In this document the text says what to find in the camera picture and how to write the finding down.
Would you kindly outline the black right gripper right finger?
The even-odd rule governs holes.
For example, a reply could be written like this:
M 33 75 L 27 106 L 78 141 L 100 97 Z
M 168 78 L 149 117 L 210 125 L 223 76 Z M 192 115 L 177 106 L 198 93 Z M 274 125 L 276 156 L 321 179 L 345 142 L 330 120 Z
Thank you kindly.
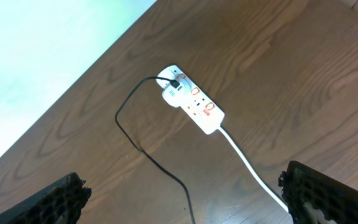
M 298 161 L 278 178 L 293 223 L 358 224 L 358 190 Z

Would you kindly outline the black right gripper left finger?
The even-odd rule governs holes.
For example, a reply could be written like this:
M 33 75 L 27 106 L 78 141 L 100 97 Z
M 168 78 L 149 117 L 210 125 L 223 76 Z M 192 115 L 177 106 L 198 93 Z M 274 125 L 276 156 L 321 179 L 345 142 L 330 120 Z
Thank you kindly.
M 0 224 L 76 224 L 91 197 L 85 183 L 71 172 L 0 213 Z

